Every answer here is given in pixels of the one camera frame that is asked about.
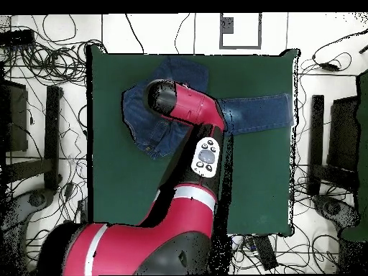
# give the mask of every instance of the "jeans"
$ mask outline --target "jeans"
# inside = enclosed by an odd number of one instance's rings
[[[188,84],[206,92],[208,69],[178,56],[167,56],[147,79],[123,92],[121,111],[136,146],[153,160],[171,155],[179,146],[189,126],[168,121],[148,111],[143,104],[143,92],[150,81],[168,79]],[[225,98],[218,100],[226,121],[225,136],[258,132],[292,126],[293,100],[290,94],[256,98]]]

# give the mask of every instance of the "green mat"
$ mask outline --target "green mat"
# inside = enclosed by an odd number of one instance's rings
[[[138,224],[171,157],[154,161],[136,148],[121,118],[121,93],[147,78],[164,55],[103,54],[92,47],[92,56],[93,220]],[[297,50],[279,57],[183,57],[208,67],[208,94],[236,98],[292,94],[296,56]],[[229,233],[290,234],[289,165],[290,127],[235,136]]]

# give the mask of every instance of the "black cable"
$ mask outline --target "black cable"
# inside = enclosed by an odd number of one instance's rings
[[[251,260],[250,257],[247,254],[244,253],[244,255],[254,265],[254,267],[257,269],[258,273],[262,275],[261,271],[259,271],[258,266],[253,262],[253,260]]]
[[[304,271],[299,270],[299,269],[296,269],[296,268],[291,267],[291,266],[289,266],[289,265],[286,265],[286,264],[279,264],[279,265],[284,267],[284,274],[286,274],[286,271],[285,271],[285,270],[286,270],[286,268],[292,269],[292,270],[296,271],[298,274],[300,274],[300,272],[301,272],[302,274],[305,274],[305,272],[304,272]]]
[[[31,257],[31,256],[29,256],[29,254],[30,253],[38,253],[36,256],[34,256],[34,257]],[[27,256],[27,258],[29,259],[29,260],[31,260],[31,261],[33,261],[33,262],[37,262],[38,261],[38,259],[36,258],[38,255],[40,254],[40,251],[28,251],[27,253],[26,253],[26,256]]]
[[[81,176],[81,174],[82,174],[82,170],[81,170],[81,166],[79,165],[80,164],[80,162],[82,161],[83,159],[79,159],[78,161],[77,161],[77,163],[75,164],[75,171],[74,171],[74,174],[73,174],[73,176],[72,176],[72,181],[73,181],[73,179],[74,179],[74,177],[75,177],[75,174],[77,174],[77,176],[80,178],[80,179],[82,179],[83,181],[85,181],[86,180],[86,178],[85,177],[82,177]]]
[[[75,183],[72,183],[72,182],[70,182],[70,183],[68,183],[68,185],[73,185],[73,186],[75,186],[75,189],[77,190],[77,192],[78,192],[78,189],[80,190],[80,193],[81,193],[81,195],[82,195],[82,198],[83,198],[83,191],[82,191],[82,188],[79,186],[79,184],[75,184]],[[69,201],[69,200],[67,200],[67,201],[64,201],[64,199],[63,199],[63,197],[62,196],[60,196],[59,197],[59,199],[61,199],[61,201],[63,202],[63,204],[62,204],[62,208],[61,208],[61,210],[60,210],[60,216],[59,216],[59,219],[57,220],[57,222],[56,223],[58,223],[59,222],[59,220],[60,220],[60,218],[61,218],[61,216],[63,216],[63,218],[65,219],[65,220],[72,220],[71,219],[71,217],[70,217],[70,214],[69,214],[69,212],[68,212],[68,208],[67,208],[67,206],[66,206],[66,203]],[[70,207],[70,209],[72,210],[72,212],[74,213],[74,214],[76,214],[77,213],[77,211],[74,211],[72,208],[71,208],[71,206],[69,205],[69,207]],[[63,215],[63,210],[65,209],[65,211],[66,211],[66,213],[67,213],[67,215],[68,215],[68,219],[66,219],[65,217],[64,217],[64,215]]]
[[[42,29],[47,36],[45,31],[45,19],[42,23]],[[75,24],[73,18],[69,15],[73,24]],[[41,84],[44,84],[40,81],[40,79],[48,81],[49,76],[53,78],[53,80],[58,83],[74,83],[78,86],[81,81],[84,82],[83,86],[86,85],[86,61],[81,57],[81,53],[83,51],[84,57],[86,56],[86,46],[87,45],[95,45],[100,48],[101,51],[106,52],[106,48],[103,46],[102,42],[99,40],[89,40],[85,42],[70,42],[70,43],[58,43],[59,41],[66,41],[73,37],[76,34],[76,28],[74,29],[74,34],[65,39],[65,40],[57,40],[52,41],[47,36],[46,38],[39,33],[37,23],[34,20],[34,24],[37,28],[37,31],[25,26],[18,26],[18,29],[30,29],[34,33],[37,34],[37,38],[46,41],[46,43],[50,46],[44,46],[39,42],[34,44],[34,47],[29,47],[24,50],[16,50],[13,52],[8,49],[4,49],[5,56],[7,59],[5,60],[5,64],[11,63],[11,66],[16,66],[18,60],[22,60],[26,68],[33,74],[33,77],[26,78],[25,75],[23,78],[30,79],[35,78]],[[61,46],[56,49],[51,46],[50,43],[54,43],[55,45]]]
[[[49,15],[46,15],[43,20],[42,20],[42,28],[43,28],[43,32],[45,33],[45,36],[48,38],[49,41],[53,42],[53,43],[56,43],[56,42],[64,42],[64,41],[67,41],[67,40],[71,40],[73,38],[75,38],[76,34],[77,34],[77,27],[75,25],[75,22],[73,20],[73,18],[71,17],[71,15],[68,15],[70,17],[70,19],[72,20],[72,23],[73,23],[73,26],[74,26],[74,35],[72,37],[69,37],[69,38],[65,38],[63,40],[51,40],[47,34],[46,34],[46,31],[45,31],[45,20],[46,18],[48,17]]]
[[[297,229],[299,229],[299,231],[301,231],[302,232],[302,234],[306,237],[306,239],[307,239],[307,241],[308,241],[308,251],[309,251],[309,248],[310,248],[310,246],[311,246],[311,241],[310,241],[310,239],[309,239],[309,237],[307,236],[307,234],[299,227],[299,226],[297,226],[296,224],[294,224],[294,226],[297,228]],[[294,252],[290,247],[289,247],[289,245],[288,245],[288,243],[285,241],[285,238],[284,238],[284,242],[285,242],[285,244],[287,245],[287,247],[290,249],[290,251],[292,251],[292,252]],[[304,262],[305,262],[305,265],[298,265],[298,264],[289,264],[289,266],[291,266],[291,267],[310,267],[316,274],[317,274],[317,272],[309,265],[309,262],[310,262],[310,260],[311,260],[311,258],[310,258],[310,256],[308,255],[308,261],[306,262],[299,254],[297,254]]]
[[[59,219],[58,219],[58,221],[60,220],[60,218],[61,218],[61,216],[63,215],[63,210],[64,210],[64,207],[66,206],[66,202],[63,200],[63,191],[65,190],[65,188],[68,186],[68,183],[66,183],[66,184],[64,184],[64,186],[60,189],[60,192],[59,192],[59,200],[58,200],[58,204],[59,204],[59,207],[58,207],[58,209],[56,210],[56,211],[54,211],[54,213],[52,213],[52,214],[50,214],[49,216],[44,216],[44,217],[42,217],[42,218],[39,218],[39,219],[37,219],[37,220],[34,220],[34,221],[29,221],[29,222],[32,222],[32,223],[35,223],[35,222],[38,222],[38,221],[40,221],[40,220],[42,220],[42,219],[47,219],[47,218],[49,218],[49,217],[51,217],[51,216],[54,216],[58,211],[60,211],[60,217],[59,217]]]
[[[330,121],[328,121],[327,123],[323,123],[323,125],[327,125],[327,124],[330,124],[331,122]],[[304,131],[302,131],[302,132],[299,132],[299,133],[297,133],[296,135],[299,135],[299,134],[302,134],[303,132],[307,132],[308,130],[310,130],[311,128],[308,128],[308,129],[306,129],[306,130],[304,130]]]
[[[189,17],[190,13],[187,15],[186,18],[184,18],[184,20],[180,23],[180,26],[179,26],[179,29],[178,29],[178,32],[176,33],[176,37],[175,37],[175,40],[174,40],[174,45],[175,45],[175,49],[176,49],[176,52],[178,52],[179,54],[179,51],[178,51],[178,48],[176,47],[176,39],[178,38],[178,35],[179,35],[179,31],[180,31],[180,28],[183,24],[183,22]]]
[[[142,43],[139,41],[138,37],[135,35],[135,32],[134,32],[134,30],[133,30],[132,23],[130,23],[130,20],[129,20],[129,18],[128,18],[128,14],[125,14],[125,17],[126,17],[126,20],[128,20],[128,23],[129,23],[130,29],[132,30],[132,33],[133,33],[133,35],[134,35],[135,39],[138,41],[139,45],[140,45],[140,46],[141,46],[141,48],[142,48],[142,53],[144,54],[143,45],[142,45]]]
[[[82,110],[83,110],[85,107],[87,107],[87,104],[86,104],[86,105],[84,105],[82,108],[80,108],[80,110],[79,110],[79,112],[78,112],[78,122],[79,122],[79,124],[80,124],[80,125],[82,125],[84,128],[87,128],[87,126],[86,126],[86,125],[83,125],[83,124],[82,124],[82,122],[81,122],[81,112],[82,112]]]
[[[61,151],[62,151],[62,153],[64,154],[64,156],[65,156],[65,153],[63,152],[63,146],[62,146],[62,143],[61,143],[61,139],[60,139],[60,137],[59,137],[59,140],[60,140],[60,148],[61,148]],[[60,209],[61,209],[61,215],[63,215],[63,209],[64,209],[64,207],[65,207],[65,202],[63,203],[63,205],[62,206],[60,206],[60,198],[59,198],[59,209],[58,210],[56,210],[56,212],[57,211],[59,211]]]
[[[315,63],[316,65],[318,65],[318,66],[322,67],[324,70],[329,70],[328,68],[333,68],[333,69],[334,69],[334,67],[332,67],[332,66],[331,66],[330,62],[327,62],[327,63],[317,63],[317,62],[316,62],[316,54],[317,54],[317,52],[319,52],[320,50],[322,50],[322,49],[323,49],[323,48],[325,48],[325,47],[328,47],[329,45],[332,45],[333,43],[340,42],[340,41],[342,41],[342,40],[344,40],[344,39],[346,39],[346,38],[352,37],[352,36],[365,35],[366,33],[368,33],[368,29],[365,29],[364,31],[361,31],[361,32],[357,32],[357,33],[349,34],[349,35],[344,36],[344,37],[342,37],[342,38],[339,38],[339,39],[337,39],[337,40],[335,40],[335,41],[333,41],[333,42],[330,42],[330,43],[328,43],[328,44],[326,44],[326,45],[324,45],[324,46],[320,47],[319,49],[317,49],[317,50],[314,52],[313,56],[312,56],[312,60],[314,61],[314,63]],[[344,70],[346,70],[346,69],[351,65],[351,55],[350,55],[349,53],[347,53],[347,52],[344,52],[344,53],[341,53],[341,54],[337,55],[334,59],[336,59],[338,56],[340,56],[340,55],[342,55],[342,54],[347,54],[347,55],[350,57],[350,63],[349,63],[349,65],[348,65],[346,68],[344,68],[344,69],[342,69],[342,70],[341,70],[341,68],[338,68],[337,70],[334,70],[334,71],[336,71],[336,72],[338,72],[338,71],[344,71]]]
[[[58,202],[59,204],[60,204],[60,200],[62,201],[62,205],[60,206],[60,207],[61,207],[61,210],[60,210],[60,216],[59,216],[59,219],[56,221],[56,223],[58,223],[58,222],[59,222],[59,220],[61,219],[61,217],[63,217],[63,218],[64,218],[64,220],[71,220],[70,215],[69,215],[68,208],[66,207],[66,203],[67,203],[67,201],[65,201],[65,200],[64,200],[63,195],[62,195],[62,193],[61,193],[61,192],[60,192],[60,194],[59,194],[59,202]],[[66,214],[67,214],[67,217],[68,217],[68,218],[66,218],[66,217],[64,216],[64,214],[63,214],[64,209],[65,209],[65,212],[66,212]]]
[[[328,237],[328,238],[331,238],[331,239],[333,239],[335,242],[337,242],[338,244],[339,244],[339,241],[338,241],[338,239],[336,239],[335,237],[333,237],[333,236],[331,236],[331,235],[328,235],[328,234],[322,234],[322,235],[319,235],[319,236],[317,236],[317,237],[312,241],[312,255],[313,255],[314,262],[315,262],[316,266],[318,267],[318,269],[319,269],[323,274],[326,274],[326,273],[322,270],[322,268],[319,266],[319,264],[317,263],[316,250],[315,250],[315,248],[314,248],[314,244],[315,244],[315,242],[316,242],[318,239],[320,239],[321,237]],[[334,260],[333,260],[333,261],[331,261],[331,262],[333,262],[333,263],[337,266],[337,268],[339,268],[339,264],[338,264],[337,262],[335,262]]]
[[[31,116],[31,117],[29,118],[29,123],[30,123],[31,125],[33,125],[33,124],[35,123],[35,121],[33,120],[32,112],[31,112],[29,109],[22,110],[22,111],[20,111],[19,113],[20,113],[20,114],[22,114],[22,113],[23,113],[23,112],[25,112],[25,111],[28,111],[28,112],[29,112],[29,115]]]
[[[35,91],[34,91],[34,90],[33,90],[33,92],[34,92],[34,94],[35,94],[36,98],[38,99],[38,101],[41,103],[40,99],[38,98],[38,96],[37,96],[37,94],[35,93]],[[30,106],[32,106],[32,107],[34,107],[34,108],[36,108],[39,112],[41,112],[41,113],[46,117],[46,115],[45,115],[44,111],[39,110],[36,106],[31,105],[29,102],[28,102],[28,104],[29,104]],[[68,158],[66,157],[65,153],[64,153],[64,150],[63,150],[63,145],[62,145],[62,142],[61,142],[61,137],[63,138],[63,137],[64,137],[68,132],[73,132],[73,133],[77,134],[77,138],[76,138],[76,139],[75,139],[75,141],[74,141],[74,145],[75,145],[75,146],[77,147],[77,149],[79,150],[79,153],[78,153],[78,154],[77,154],[77,156],[75,157],[75,158],[77,158],[77,157],[78,157],[78,155],[81,153],[81,150],[79,149],[78,145],[76,144],[76,141],[77,141],[77,139],[78,139],[78,137],[79,137],[80,135],[79,135],[79,133],[75,132],[74,130],[72,130],[72,129],[70,128],[70,123],[65,119],[65,117],[64,117],[63,115],[61,115],[61,117],[63,117],[63,118],[64,118],[64,120],[68,123],[69,128],[68,128],[68,130],[66,130],[65,132],[62,132],[62,133],[61,133],[61,132],[59,132],[59,143],[60,143],[60,149],[61,149],[62,154],[64,155],[65,159],[68,159]]]
[[[14,126],[16,126],[16,127],[18,127],[19,129],[23,130],[25,133],[27,133],[27,134],[31,137],[31,139],[32,139],[32,141],[34,142],[34,145],[35,145],[35,147],[36,147],[36,150],[37,150],[37,152],[38,152],[38,155],[40,156],[41,161],[43,161],[43,158],[42,158],[41,152],[40,152],[40,150],[38,149],[38,146],[37,146],[37,144],[36,144],[36,141],[35,141],[35,139],[33,138],[33,136],[29,133],[29,131],[28,131],[28,130],[26,130],[26,129],[24,129],[23,127],[20,127],[20,125],[18,125],[18,124],[15,124],[15,123],[11,123],[11,124],[12,124],[12,125],[14,125]]]
[[[33,87],[30,85],[30,83],[28,82],[28,84],[29,84],[29,86],[30,86],[30,88],[32,89],[32,91],[34,92],[34,94],[35,94],[35,96],[36,96],[36,98],[37,98],[37,100],[41,103],[41,101],[40,101],[40,99],[38,98],[38,96],[37,96],[37,94],[35,93],[35,91],[33,90]],[[76,119],[78,120],[78,118],[77,118],[77,116],[75,115],[75,112],[74,112],[74,110],[73,110],[73,108],[71,107],[71,105],[70,105],[70,103],[68,102],[68,100],[65,98],[65,101],[68,103],[68,105],[69,105],[69,107],[71,108],[71,110],[72,110],[72,112],[73,112],[73,114],[74,114],[74,116],[76,117]],[[36,108],[38,111],[40,111],[37,107],[35,107],[35,106],[33,106],[33,105],[31,105],[29,102],[28,102],[28,104],[30,105],[30,106],[32,106],[32,107],[34,107],[34,108]],[[44,115],[45,115],[45,111],[43,110],[43,104],[41,103],[41,106],[42,106],[42,111],[40,111],[40,112],[42,112]],[[78,133],[76,133],[75,131],[73,131],[71,128],[70,128],[70,123],[65,119],[65,117],[60,113],[60,115],[61,115],[61,117],[63,117],[64,118],[64,120],[69,124],[69,128],[68,128],[68,130],[67,131],[65,131],[65,132],[63,132],[63,133],[60,133],[60,136],[61,137],[64,137],[69,131],[71,131],[71,132],[74,132],[75,134],[77,134],[77,139],[78,139],[78,137],[80,136]],[[81,150],[79,149],[79,147],[78,147],[78,145],[76,144],[76,141],[77,141],[77,139],[75,140],[75,146],[77,147],[77,149],[79,150],[79,152],[81,153]],[[60,148],[61,148],[61,150],[62,150],[62,152],[63,152],[63,146],[62,146],[62,144],[61,144],[61,139],[60,139]]]
[[[340,64],[340,62],[337,60],[337,58],[340,56],[340,55],[342,55],[343,53],[341,53],[341,54],[339,54],[339,55],[337,55],[335,58],[333,58],[332,60],[330,60],[330,61],[328,61],[327,63],[332,63],[333,61],[336,61],[336,62],[338,62],[339,63],[339,65],[340,65],[340,67],[341,67],[341,64]],[[304,63],[306,63],[306,62],[308,62],[308,61],[314,61],[314,64],[313,65],[308,65],[306,68],[303,68],[303,64]],[[351,61],[350,61],[350,63],[348,64],[348,66],[344,69],[344,70],[346,70],[349,66],[351,65]],[[300,67],[303,69],[303,71],[302,71],[302,73],[301,73],[301,75],[299,75],[298,76],[298,82],[299,82],[299,85],[300,85],[300,87],[302,88],[302,90],[303,90],[303,93],[304,93],[304,101],[301,101],[300,99],[299,99],[299,97],[297,97],[297,101],[298,101],[298,103],[300,104],[300,107],[298,106],[298,110],[301,110],[301,112],[302,112],[302,117],[303,117],[303,119],[304,119],[304,125],[303,125],[303,128],[302,128],[302,130],[301,130],[301,132],[299,132],[299,133],[297,133],[296,134],[296,136],[298,136],[299,135],[299,138],[295,141],[295,151],[296,151],[296,154],[297,154],[297,156],[298,156],[298,159],[296,160],[296,162],[295,162],[295,164],[296,164],[296,170],[302,170],[300,167],[299,167],[299,163],[300,163],[300,160],[301,160],[301,158],[300,158],[300,154],[299,154],[299,149],[298,149],[298,143],[299,143],[299,141],[301,140],[301,137],[303,136],[303,134],[306,132],[306,131],[308,131],[309,129],[305,129],[305,127],[306,127],[306,119],[305,119],[305,117],[304,117],[304,106],[305,106],[305,103],[306,103],[306,101],[307,101],[307,94],[306,94],[306,92],[305,92],[305,89],[304,89],[304,87],[303,87],[303,84],[302,84],[302,82],[301,82],[301,78],[304,76],[304,75],[307,75],[309,72],[311,72],[312,70],[315,70],[315,69],[317,69],[317,68],[319,68],[320,67],[320,65],[312,58],[312,59],[310,59],[310,60],[304,60],[302,63],[301,63],[301,65],[300,65]],[[300,178],[304,178],[304,179],[306,179],[307,178],[307,173],[305,172],[305,171],[303,171],[302,172],[302,175],[301,175],[301,177]],[[298,196],[300,196],[301,194],[306,194],[306,192],[304,192],[304,191],[302,191],[301,189],[298,189],[298,185],[294,185],[294,200],[295,200],[295,198],[297,198]],[[307,205],[305,205],[305,204],[303,204],[302,202],[300,202],[300,201],[295,201],[295,202],[299,202],[301,205],[303,205],[303,206],[305,206],[305,207],[307,207],[307,209],[304,211],[304,212],[302,212],[302,213],[298,213],[298,214],[296,214],[296,215],[294,215],[294,216],[299,216],[299,215],[301,215],[301,214],[303,214],[303,213],[306,213],[307,211],[309,211],[311,208],[313,208],[312,206],[311,206],[311,198],[309,198],[309,197],[307,197],[307,198],[304,198],[304,199],[308,199],[309,200],[309,205],[310,206],[307,206]]]
[[[197,13],[194,13],[193,54],[196,53],[196,20],[197,20]]]
[[[44,235],[43,237],[37,238],[38,235],[40,235],[42,232],[46,231],[47,233],[50,233],[50,231],[48,229],[42,229],[40,231],[38,231],[38,233],[31,239],[26,239],[29,240],[29,242],[27,242],[26,247],[28,247],[33,241],[35,240],[40,240],[40,239],[44,239],[47,235]]]

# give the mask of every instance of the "red robot arm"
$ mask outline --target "red robot arm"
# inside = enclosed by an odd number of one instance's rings
[[[206,272],[225,121],[216,100],[155,80],[144,102],[156,115],[191,125],[152,207],[136,226],[61,224],[42,245],[39,275],[186,275]]]

